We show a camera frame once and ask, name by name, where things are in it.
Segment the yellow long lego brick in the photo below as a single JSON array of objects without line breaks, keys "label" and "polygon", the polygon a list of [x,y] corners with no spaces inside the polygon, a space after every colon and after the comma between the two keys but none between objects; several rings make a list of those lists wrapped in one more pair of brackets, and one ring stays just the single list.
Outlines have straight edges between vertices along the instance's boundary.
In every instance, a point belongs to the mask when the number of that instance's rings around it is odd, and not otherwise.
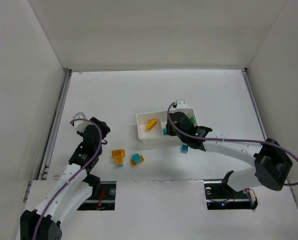
[{"label": "yellow long lego brick", "polygon": [[152,119],[150,122],[146,124],[146,131],[151,131],[157,125],[157,120]]}]

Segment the cyan small lego brick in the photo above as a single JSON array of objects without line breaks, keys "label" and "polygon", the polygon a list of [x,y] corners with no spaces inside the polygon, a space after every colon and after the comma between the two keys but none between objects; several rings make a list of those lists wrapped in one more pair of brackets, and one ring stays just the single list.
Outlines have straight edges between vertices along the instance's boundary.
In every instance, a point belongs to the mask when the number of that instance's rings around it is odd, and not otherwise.
[{"label": "cyan small lego brick", "polygon": [[181,146],[181,149],[180,149],[180,151],[182,152],[182,153],[188,153],[188,149],[189,149],[189,146],[188,145],[186,145],[186,144],[183,144],[182,146]]}]

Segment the white three-compartment container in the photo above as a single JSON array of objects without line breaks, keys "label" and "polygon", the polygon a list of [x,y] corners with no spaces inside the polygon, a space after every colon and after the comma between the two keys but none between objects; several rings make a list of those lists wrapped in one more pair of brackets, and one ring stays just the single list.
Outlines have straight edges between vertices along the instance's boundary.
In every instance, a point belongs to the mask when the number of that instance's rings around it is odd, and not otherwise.
[{"label": "white three-compartment container", "polygon": [[[156,125],[147,131],[146,126],[152,121]],[[177,136],[164,134],[163,130],[167,124],[167,111],[155,111],[139,113],[136,115],[138,139],[145,149],[157,149],[170,146],[180,146],[183,143]]]}]

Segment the yellow lego block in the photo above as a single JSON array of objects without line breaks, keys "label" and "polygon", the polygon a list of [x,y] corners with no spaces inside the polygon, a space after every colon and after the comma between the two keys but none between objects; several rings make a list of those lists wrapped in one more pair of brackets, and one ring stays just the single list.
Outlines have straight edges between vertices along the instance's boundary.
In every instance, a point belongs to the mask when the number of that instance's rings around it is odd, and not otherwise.
[{"label": "yellow lego block", "polygon": [[115,161],[115,165],[118,167],[123,166],[123,158],[125,157],[124,149],[116,149],[112,151],[112,158]]}]

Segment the blue and yellow lego stack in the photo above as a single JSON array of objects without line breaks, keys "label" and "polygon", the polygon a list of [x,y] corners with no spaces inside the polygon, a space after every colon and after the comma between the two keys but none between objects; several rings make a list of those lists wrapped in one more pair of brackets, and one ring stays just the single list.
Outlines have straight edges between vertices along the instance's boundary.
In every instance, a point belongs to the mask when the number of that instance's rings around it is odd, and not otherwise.
[{"label": "blue and yellow lego stack", "polygon": [[132,155],[130,163],[131,163],[131,166],[135,167],[135,166],[141,164],[143,161],[144,161],[143,156],[136,153],[136,154]]}]

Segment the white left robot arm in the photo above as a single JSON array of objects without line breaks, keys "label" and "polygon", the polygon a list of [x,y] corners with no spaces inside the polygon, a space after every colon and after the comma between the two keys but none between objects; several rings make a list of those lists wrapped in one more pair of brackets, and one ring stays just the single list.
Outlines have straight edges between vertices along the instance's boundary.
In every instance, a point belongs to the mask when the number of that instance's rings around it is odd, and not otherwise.
[{"label": "white left robot arm", "polygon": [[61,177],[45,199],[20,218],[22,240],[60,240],[71,215],[89,197],[99,192],[101,180],[91,170],[99,161],[105,137],[111,131],[104,121],[75,118],[71,125],[82,142],[77,146]]}]

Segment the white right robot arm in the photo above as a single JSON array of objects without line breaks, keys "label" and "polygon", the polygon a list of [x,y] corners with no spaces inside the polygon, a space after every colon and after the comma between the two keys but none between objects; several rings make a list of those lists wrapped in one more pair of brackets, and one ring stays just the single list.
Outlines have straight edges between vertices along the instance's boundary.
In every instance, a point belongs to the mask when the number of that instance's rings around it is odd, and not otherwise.
[{"label": "white right robot arm", "polygon": [[292,167],[282,147],[269,138],[256,143],[228,141],[209,127],[194,125],[180,111],[168,114],[166,128],[168,135],[177,136],[192,149],[222,154],[249,164],[245,170],[230,170],[222,180],[237,192],[257,186],[280,191]]}]

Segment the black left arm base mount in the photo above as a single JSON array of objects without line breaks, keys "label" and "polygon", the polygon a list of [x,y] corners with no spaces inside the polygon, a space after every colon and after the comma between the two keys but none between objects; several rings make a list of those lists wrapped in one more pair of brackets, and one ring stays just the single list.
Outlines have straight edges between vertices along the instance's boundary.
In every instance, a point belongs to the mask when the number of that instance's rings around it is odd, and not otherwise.
[{"label": "black left arm base mount", "polygon": [[102,181],[99,190],[86,199],[78,211],[114,211],[116,187],[116,181]]}]

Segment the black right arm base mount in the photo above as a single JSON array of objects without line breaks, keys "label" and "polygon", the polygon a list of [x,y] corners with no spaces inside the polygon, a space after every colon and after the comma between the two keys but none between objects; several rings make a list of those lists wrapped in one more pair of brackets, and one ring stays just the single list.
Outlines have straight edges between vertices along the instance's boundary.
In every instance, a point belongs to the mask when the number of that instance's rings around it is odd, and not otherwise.
[{"label": "black right arm base mount", "polygon": [[228,184],[233,171],[229,171],[222,180],[204,182],[206,206],[208,210],[252,210],[258,206],[256,193],[251,188],[235,191]]}]

